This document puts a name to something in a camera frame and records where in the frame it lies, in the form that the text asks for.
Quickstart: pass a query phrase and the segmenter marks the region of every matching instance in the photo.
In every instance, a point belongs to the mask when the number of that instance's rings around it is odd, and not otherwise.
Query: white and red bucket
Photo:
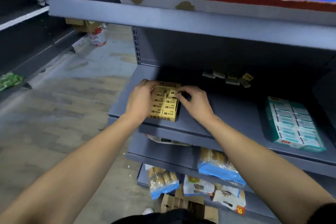
[[[107,42],[104,31],[102,30],[101,27],[96,28],[95,31],[89,34],[89,36],[91,38],[91,43],[94,46],[103,46]]]

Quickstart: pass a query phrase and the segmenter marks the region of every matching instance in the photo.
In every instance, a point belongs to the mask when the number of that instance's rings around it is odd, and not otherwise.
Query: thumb
[[[190,102],[184,96],[182,96],[181,93],[175,94],[175,97],[184,105],[184,107],[187,108],[190,105]]]

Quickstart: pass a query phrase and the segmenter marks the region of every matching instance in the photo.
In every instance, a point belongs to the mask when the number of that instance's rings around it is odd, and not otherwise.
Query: slotted shelf upright
[[[231,14],[210,14],[124,5],[119,0],[50,0],[49,13],[132,26],[138,66],[111,107],[108,124],[125,112],[130,92],[144,78],[197,85],[207,92],[214,113],[223,121],[305,171],[336,197],[336,15],[270,6],[228,5]],[[234,16],[235,9],[240,10],[239,14],[244,10],[249,14]],[[204,70],[238,74],[249,71],[254,76],[252,87],[244,89],[225,84],[219,78],[205,78]],[[315,120],[326,151],[313,153],[273,143],[264,110],[267,96],[304,103]],[[192,146],[159,144],[144,134]],[[147,118],[134,133],[126,156],[234,186],[198,173],[200,147],[221,150],[212,135],[179,104],[176,122]],[[143,167],[138,184],[148,184]],[[246,192],[247,216],[278,222],[248,185],[242,189]],[[205,202],[214,204],[207,198]]]

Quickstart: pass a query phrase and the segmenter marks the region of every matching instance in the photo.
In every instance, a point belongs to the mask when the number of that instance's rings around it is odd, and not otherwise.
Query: floor
[[[110,24],[107,44],[88,39],[0,105],[0,212],[45,171],[106,127],[107,112],[137,67],[131,28]],[[128,142],[75,223],[109,224],[160,211],[137,186],[140,163],[125,158]],[[261,223],[221,211],[221,223]]]

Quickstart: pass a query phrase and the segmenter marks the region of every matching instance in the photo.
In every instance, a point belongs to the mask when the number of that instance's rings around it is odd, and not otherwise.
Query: blue and clear plastic bag
[[[198,161],[198,172],[203,175],[213,175],[236,186],[245,186],[246,182],[223,153],[201,147]]]
[[[167,194],[180,187],[175,173],[147,164],[145,164],[145,169],[149,178],[152,199],[157,199],[162,193]]]

